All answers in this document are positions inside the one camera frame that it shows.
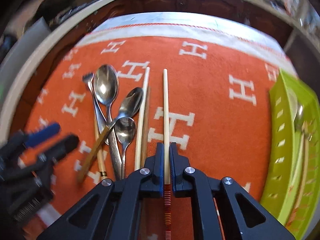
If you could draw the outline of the thin bamboo chopstick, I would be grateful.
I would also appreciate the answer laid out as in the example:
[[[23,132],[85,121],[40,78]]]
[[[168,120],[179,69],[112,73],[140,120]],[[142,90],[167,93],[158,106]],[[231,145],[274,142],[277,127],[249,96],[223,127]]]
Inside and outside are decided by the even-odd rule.
[[[95,132],[95,139],[97,140],[100,135],[97,120],[94,121],[94,132]],[[97,152],[97,160],[98,160],[98,168],[99,168],[101,180],[104,180],[107,178],[107,173],[106,173],[106,167],[105,167],[105,163],[104,163],[103,150],[101,147],[99,148],[99,151]]]

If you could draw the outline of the steel fork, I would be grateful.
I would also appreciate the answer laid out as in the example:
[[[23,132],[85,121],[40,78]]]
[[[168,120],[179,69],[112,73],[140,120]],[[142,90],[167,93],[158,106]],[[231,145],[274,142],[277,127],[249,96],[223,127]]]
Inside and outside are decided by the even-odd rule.
[[[87,85],[89,92],[92,96],[93,101],[93,107],[94,107],[94,113],[95,113],[95,119],[96,119],[96,130],[97,135],[100,135],[100,133],[104,130],[106,126],[106,118],[104,117],[102,110],[99,106],[98,100],[95,96],[94,89],[93,89],[93,77],[94,74],[92,72],[87,73],[82,76],[82,81]]]

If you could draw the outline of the cream chopstick red band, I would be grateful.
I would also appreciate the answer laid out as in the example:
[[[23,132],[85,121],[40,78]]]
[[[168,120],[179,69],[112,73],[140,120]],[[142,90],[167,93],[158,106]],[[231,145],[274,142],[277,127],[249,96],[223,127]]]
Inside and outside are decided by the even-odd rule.
[[[169,133],[169,90],[168,71],[163,70],[163,141],[164,141],[164,222],[165,239],[171,239],[171,175],[170,175],[170,133]]]

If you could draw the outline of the small steel spoon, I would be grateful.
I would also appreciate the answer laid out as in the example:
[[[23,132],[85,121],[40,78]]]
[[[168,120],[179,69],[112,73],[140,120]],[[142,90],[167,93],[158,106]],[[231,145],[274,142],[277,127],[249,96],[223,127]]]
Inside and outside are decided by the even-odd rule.
[[[136,124],[132,118],[121,118],[114,127],[116,137],[122,146],[121,152],[121,179],[125,178],[126,150],[136,134]]]

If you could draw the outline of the large steel spoon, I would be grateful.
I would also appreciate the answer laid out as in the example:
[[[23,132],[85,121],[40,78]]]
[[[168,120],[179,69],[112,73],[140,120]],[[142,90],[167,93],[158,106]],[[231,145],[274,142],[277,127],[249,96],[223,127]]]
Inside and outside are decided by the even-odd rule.
[[[113,66],[105,64],[99,67],[94,75],[93,87],[97,100],[106,106],[107,123],[112,121],[111,105],[118,95],[118,77]],[[119,153],[117,138],[114,130],[108,136],[109,152],[111,156],[114,176],[116,180],[121,179],[121,157]]]

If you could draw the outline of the medium steel spoon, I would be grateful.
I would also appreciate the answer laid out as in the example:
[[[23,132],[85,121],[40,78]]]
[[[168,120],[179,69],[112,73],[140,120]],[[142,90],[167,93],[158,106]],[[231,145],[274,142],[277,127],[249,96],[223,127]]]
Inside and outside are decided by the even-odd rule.
[[[85,179],[87,172],[93,164],[95,157],[97,156],[97,152],[101,148],[105,139],[109,136],[112,129],[118,122],[118,120],[122,118],[131,118],[133,117],[139,110],[140,105],[143,101],[143,89],[141,87],[136,87],[127,94],[126,98],[122,101],[118,115],[111,122],[107,123],[103,131],[100,133],[98,139],[95,141],[90,153],[86,157],[82,168],[80,169],[76,181],[77,183],[82,183]]]

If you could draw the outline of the brown wooden chopstick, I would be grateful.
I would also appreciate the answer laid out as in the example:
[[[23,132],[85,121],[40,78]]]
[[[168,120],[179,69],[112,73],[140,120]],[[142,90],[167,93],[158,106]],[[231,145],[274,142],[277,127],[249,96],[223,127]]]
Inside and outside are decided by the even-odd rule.
[[[143,130],[142,130],[142,151],[140,156],[140,167],[143,168],[147,157],[148,130],[149,130],[149,109],[150,109],[150,86],[147,88],[146,103],[144,110]]]

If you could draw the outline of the wide steel soup spoon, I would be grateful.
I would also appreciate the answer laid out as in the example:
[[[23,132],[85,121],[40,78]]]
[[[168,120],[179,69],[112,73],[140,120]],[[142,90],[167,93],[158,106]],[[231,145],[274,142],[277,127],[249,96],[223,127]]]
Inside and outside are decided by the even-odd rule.
[[[292,114],[291,119],[294,124],[295,130],[304,133],[304,130],[303,130],[303,124],[304,124],[303,105],[300,104],[295,92],[291,88],[288,88],[287,92],[288,92],[288,99],[289,99],[289,104],[290,104],[290,111]]]

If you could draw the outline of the green plastic utensil tray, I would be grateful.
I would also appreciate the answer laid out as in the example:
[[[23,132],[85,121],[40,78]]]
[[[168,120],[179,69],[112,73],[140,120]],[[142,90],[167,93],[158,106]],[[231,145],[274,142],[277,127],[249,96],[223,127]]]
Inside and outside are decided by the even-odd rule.
[[[291,88],[303,105],[305,160],[303,192],[296,216],[285,226],[302,239],[312,221],[319,201],[319,101],[316,93],[304,82],[281,70],[269,91],[272,120],[271,154],[261,205],[276,219],[281,211],[292,167],[295,127],[288,99]]]

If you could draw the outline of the orange H-pattern cloth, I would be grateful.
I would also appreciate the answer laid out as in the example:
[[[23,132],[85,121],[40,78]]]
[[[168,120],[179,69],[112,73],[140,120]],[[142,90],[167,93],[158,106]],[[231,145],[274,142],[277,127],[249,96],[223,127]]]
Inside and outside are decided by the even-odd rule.
[[[94,144],[94,110],[82,76],[111,64],[118,73],[116,116],[128,92],[149,74],[148,155],[163,140],[163,71],[168,72],[169,134],[180,154],[210,177],[233,177],[255,199],[263,194],[271,152],[269,91],[278,71],[295,74],[273,40],[245,28],[226,31],[171,24],[131,24],[88,34],[62,59],[39,67],[22,95],[33,131],[50,122],[80,138],[55,169],[55,197],[25,227],[35,239],[99,181],[94,165],[82,184],[76,174]]]

